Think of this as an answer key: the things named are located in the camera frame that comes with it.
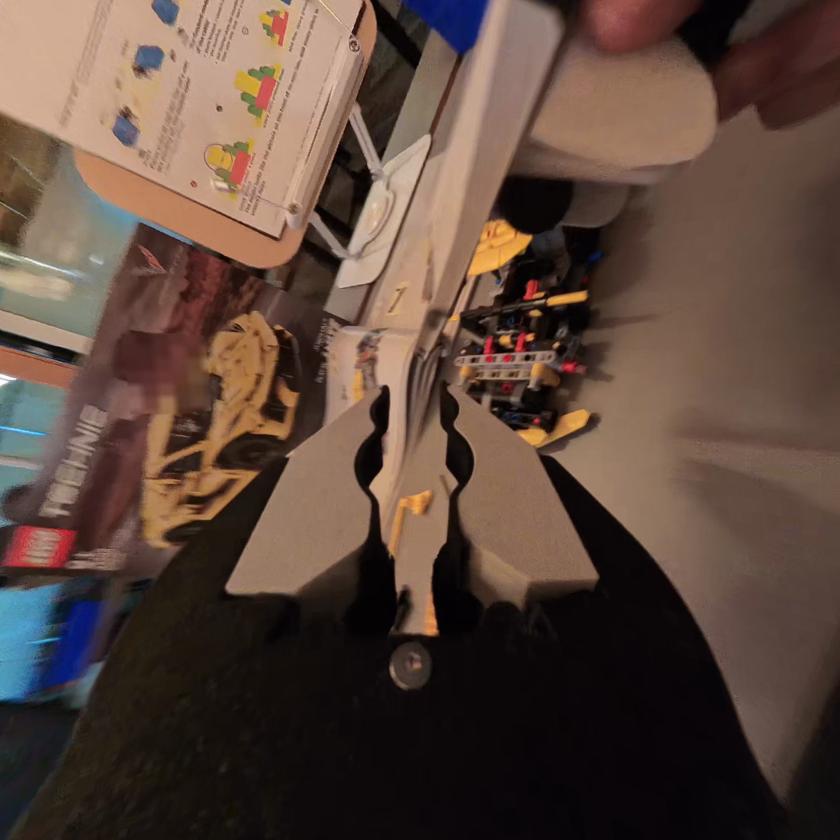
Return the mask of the blue plastic bin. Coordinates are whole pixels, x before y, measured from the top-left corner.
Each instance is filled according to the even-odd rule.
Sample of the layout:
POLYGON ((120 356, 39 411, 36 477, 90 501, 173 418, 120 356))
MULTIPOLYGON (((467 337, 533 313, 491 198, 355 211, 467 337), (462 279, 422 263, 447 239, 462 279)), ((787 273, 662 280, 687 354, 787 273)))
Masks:
POLYGON ((456 53, 473 49, 490 1, 403 1, 456 53))

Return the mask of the printed instruction sheet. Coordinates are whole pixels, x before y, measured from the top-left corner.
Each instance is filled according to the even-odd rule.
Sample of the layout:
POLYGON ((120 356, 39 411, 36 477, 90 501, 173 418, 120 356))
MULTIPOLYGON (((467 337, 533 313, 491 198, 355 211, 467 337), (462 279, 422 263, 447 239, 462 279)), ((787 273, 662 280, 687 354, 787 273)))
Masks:
POLYGON ((279 238, 361 76, 362 2, 2 1, 2 114, 279 238))

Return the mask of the open instruction booklet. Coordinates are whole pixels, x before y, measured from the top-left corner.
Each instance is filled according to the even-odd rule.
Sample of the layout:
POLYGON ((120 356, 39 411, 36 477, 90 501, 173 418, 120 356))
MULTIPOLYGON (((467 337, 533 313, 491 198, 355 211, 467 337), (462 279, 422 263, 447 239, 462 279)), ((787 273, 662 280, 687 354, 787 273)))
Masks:
POLYGON ((421 297, 420 206, 430 191, 424 178, 440 151, 426 133, 384 163, 353 227, 328 305, 342 317, 345 298, 366 293, 355 324, 332 340, 326 418, 329 424, 368 392, 388 386, 383 468, 371 486, 383 524, 396 507, 403 461, 425 414, 444 323, 455 305, 446 318, 427 318, 421 297))

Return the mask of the instruction sheet on stand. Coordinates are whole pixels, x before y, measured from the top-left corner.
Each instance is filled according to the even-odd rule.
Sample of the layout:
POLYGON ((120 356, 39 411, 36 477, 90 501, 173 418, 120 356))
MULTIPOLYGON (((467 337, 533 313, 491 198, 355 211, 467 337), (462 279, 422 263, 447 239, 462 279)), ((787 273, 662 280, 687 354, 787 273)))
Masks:
POLYGON ((2 114, 68 144, 108 202, 247 266, 308 226, 382 270, 419 173, 356 101, 372 2, 2 2, 2 114))

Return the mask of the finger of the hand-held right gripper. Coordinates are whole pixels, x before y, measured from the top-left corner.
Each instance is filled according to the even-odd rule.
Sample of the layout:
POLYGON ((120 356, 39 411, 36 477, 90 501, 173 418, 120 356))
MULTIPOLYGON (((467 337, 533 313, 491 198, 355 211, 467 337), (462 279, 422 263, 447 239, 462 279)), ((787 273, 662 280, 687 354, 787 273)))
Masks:
POLYGON ((525 139, 565 34, 550 2, 491 2, 447 102, 444 146, 420 206, 421 297, 445 319, 525 139))

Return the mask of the person's right hand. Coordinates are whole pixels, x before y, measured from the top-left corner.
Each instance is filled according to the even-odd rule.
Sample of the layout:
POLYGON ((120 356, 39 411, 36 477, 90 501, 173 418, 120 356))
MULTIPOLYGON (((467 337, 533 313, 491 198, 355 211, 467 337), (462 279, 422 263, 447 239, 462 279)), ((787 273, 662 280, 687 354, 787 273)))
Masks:
POLYGON ((623 54, 680 37, 710 72, 720 123, 754 108, 767 130, 828 111, 839 98, 839 2, 805 2, 759 35, 728 38, 751 2, 583 1, 594 45, 623 54))

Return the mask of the grey desk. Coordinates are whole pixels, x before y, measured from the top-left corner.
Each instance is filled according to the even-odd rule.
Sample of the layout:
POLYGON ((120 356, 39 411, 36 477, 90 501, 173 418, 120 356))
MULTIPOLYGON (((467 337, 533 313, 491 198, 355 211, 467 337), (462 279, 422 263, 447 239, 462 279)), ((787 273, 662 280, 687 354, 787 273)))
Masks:
POLYGON ((787 804, 838 681, 838 141, 838 107, 748 110, 631 200, 574 398, 600 421, 552 452, 675 583, 787 804))

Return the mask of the pile of yellow body panels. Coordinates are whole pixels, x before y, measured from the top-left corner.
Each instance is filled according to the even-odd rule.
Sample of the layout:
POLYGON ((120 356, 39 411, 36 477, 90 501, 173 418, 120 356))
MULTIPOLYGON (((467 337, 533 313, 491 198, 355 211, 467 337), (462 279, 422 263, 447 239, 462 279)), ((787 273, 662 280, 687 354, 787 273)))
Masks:
MULTIPOLYGON (((388 542, 388 551, 394 560, 396 560, 400 547, 406 514, 409 512, 414 516, 423 516, 433 498, 434 493, 431 490, 426 490, 416 495, 402 497, 397 503, 395 516, 392 522, 391 537, 388 542)), ((430 637, 438 635, 438 621, 435 612, 434 598, 431 591, 428 594, 427 603, 424 608, 423 633, 430 637)))

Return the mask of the toy car set box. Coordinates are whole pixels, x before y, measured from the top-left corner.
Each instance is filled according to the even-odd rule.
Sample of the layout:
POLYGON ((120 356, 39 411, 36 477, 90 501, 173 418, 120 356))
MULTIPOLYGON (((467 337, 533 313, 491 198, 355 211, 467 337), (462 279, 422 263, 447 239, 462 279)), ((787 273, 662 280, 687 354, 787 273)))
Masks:
POLYGON ((342 324, 138 226, 37 470, 2 487, 2 572, 157 574, 319 430, 342 324))

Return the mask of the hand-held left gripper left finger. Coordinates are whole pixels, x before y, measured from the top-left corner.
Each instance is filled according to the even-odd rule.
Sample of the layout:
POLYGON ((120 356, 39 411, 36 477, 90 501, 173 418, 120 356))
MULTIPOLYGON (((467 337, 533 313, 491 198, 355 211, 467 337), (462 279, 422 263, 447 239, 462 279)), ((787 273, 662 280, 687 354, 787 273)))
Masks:
POLYGON ((395 562, 382 536, 372 482, 383 468, 388 386, 295 449, 225 585, 236 598, 293 601, 305 624, 390 632, 395 562))

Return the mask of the partly built toy car model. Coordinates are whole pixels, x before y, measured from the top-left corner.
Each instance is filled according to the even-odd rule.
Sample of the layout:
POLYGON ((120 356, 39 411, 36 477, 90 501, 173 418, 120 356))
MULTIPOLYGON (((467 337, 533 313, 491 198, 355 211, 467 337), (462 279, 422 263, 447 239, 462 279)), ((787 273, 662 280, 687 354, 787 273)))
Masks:
POLYGON ((467 277, 492 276, 491 300, 451 320, 465 336, 457 351, 458 383, 534 448, 579 436, 594 423, 585 409, 561 410, 564 381, 586 375, 584 335, 594 314, 590 292, 602 258, 594 227, 558 226, 525 234, 488 222, 467 277))

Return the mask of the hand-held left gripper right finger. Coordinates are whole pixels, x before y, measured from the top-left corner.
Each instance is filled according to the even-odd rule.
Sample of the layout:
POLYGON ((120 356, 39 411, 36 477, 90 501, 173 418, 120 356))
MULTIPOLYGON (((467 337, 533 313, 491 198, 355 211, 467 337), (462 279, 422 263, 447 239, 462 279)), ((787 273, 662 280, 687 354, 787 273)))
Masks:
POLYGON ((525 612, 600 580, 538 451, 470 397, 439 389, 445 466, 455 479, 433 566, 438 632, 467 632, 488 607, 525 612))

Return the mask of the blurred blue object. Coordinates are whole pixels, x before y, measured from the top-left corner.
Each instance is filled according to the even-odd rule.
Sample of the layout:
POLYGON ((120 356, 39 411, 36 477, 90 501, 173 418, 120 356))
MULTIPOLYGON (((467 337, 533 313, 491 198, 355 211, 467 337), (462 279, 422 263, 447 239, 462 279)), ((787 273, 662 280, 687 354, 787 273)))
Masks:
POLYGON ((1 590, 1 701, 26 704, 80 678, 100 622, 103 580, 49 579, 1 590))

